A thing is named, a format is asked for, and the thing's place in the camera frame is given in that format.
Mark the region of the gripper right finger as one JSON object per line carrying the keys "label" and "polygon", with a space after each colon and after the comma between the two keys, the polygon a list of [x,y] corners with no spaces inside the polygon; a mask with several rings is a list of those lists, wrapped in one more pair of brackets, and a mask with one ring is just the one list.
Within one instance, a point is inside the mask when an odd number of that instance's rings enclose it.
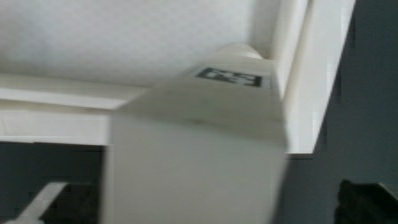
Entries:
{"label": "gripper right finger", "polygon": [[340,181],[335,224],[398,224],[398,195],[381,183]]}

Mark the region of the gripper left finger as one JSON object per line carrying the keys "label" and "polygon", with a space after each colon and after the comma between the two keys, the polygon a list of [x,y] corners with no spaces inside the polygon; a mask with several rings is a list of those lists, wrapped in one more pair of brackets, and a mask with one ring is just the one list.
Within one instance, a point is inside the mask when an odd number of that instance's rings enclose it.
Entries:
{"label": "gripper left finger", "polygon": [[99,224],[97,185],[49,182],[6,224]]}

